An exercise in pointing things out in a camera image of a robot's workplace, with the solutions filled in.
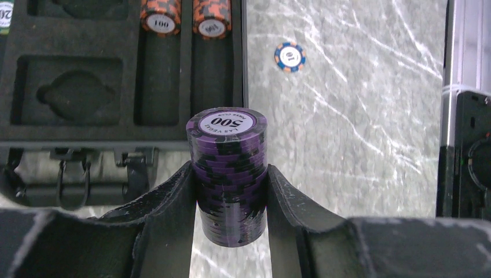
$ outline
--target purple poker chip stack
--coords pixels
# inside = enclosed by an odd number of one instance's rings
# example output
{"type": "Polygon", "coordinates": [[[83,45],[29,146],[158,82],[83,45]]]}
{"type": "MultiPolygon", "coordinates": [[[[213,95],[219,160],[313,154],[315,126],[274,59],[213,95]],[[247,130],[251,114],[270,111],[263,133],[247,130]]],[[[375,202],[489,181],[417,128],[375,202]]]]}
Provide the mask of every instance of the purple poker chip stack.
{"type": "Polygon", "coordinates": [[[261,113],[213,108],[186,125],[203,232],[224,247],[245,246],[266,228],[266,128],[261,113]]]}

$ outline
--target poker chip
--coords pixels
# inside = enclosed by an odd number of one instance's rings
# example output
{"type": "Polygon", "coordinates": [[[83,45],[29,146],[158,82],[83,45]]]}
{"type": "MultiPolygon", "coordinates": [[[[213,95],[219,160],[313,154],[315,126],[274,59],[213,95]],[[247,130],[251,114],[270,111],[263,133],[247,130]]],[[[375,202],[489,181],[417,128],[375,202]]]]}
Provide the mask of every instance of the poker chip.
{"type": "Polygon", "coordinates": [[[13,9],[13,0],[0,1],[0,35],[8,35],[13,9]]]}
{"type": "Polygon", "coordinates": [[[223,39],[232,30],[230,0],[194,0],[193,32],[203,39],[223,39]]]}
{"type": "Polygon", "coordinates": [[[186,124],[203,232],[217,245],[245,246],[265,230],[267,126],[257,111],[228,107],[186,124]]]}
{"type": "Polygon", "coordinates": [[[307,54],[294,42],[284,42],[274,51],[276,64],[286,72],[297,72],[305,65],[307,54]]]}
{"type": "Polygon", "coordinates": [[[145,31],[176,35],[181,30],[181,0],[143,0],[140,20],[145,31]]]}

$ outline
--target marble surface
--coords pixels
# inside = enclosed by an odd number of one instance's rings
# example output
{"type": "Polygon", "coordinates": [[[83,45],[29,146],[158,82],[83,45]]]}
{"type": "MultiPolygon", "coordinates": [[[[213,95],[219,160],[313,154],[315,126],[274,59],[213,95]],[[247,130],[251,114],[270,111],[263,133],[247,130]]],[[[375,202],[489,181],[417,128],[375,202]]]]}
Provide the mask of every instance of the marble surface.
{"type": "MultiPolygon", "coordinates": [[[[250,107],[269,119],[269,162],[343,217],[432,217],[445,5],[248,1],[250,107]],[[274,63],[273,52],[285,41],[306,49],[301,72],[286,74],[274,63]]],[[[161,153],[159,181],[188,159],[186,152],[161,153]]],[[[57,163],[32,160],[21,169],[51,167],[56,172],[57,163]]],[[[0,206],[13,207],[5,200],[0,206]]],[[[109,209],[89,207],[77,215],[109,209]]],[[[195,226],[190,277],[271,277],[267,230],[249,246],[228,249],[206,240],[199,214],[195,226]]]]}

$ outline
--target poker chip case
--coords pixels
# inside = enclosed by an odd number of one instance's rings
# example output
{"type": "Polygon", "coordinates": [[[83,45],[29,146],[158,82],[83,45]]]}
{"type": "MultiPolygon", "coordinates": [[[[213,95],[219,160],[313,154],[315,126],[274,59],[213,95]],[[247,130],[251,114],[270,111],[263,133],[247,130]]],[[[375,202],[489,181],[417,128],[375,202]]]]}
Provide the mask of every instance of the poker chip case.
{"type": "Polygon", "coordinates": [[[181,1],[180,31],[162,37],[142,27],[141,0],[15,0],[0,36],[0,193],[73,209],[145,193],[158,151],[189,149],[193,115],[248,106],[245,5],[230,0],[231,31],[204,39],[193,32],[193,1],[181,1]],[[27,151],[60,161],[56,182],[22,179],[27,151]],[[102,151],[114,153],[126,180],[91,180],[88,157],[102,151]],[[84,173],[73,185],[71,164],[84,173]]]}

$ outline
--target blue poker chip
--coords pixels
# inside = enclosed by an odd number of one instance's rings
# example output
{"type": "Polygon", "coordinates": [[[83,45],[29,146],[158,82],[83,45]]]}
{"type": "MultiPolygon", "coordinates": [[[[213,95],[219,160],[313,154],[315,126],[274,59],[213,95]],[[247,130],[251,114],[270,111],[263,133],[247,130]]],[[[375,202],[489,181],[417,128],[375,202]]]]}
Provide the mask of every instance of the blue poker chip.
{"type": "Polygon", "coordinates": [[[294,42],[284,42],[274,52],[276,64],[286,72],[297,72],[303,68],[306,53],[294,42]]]}

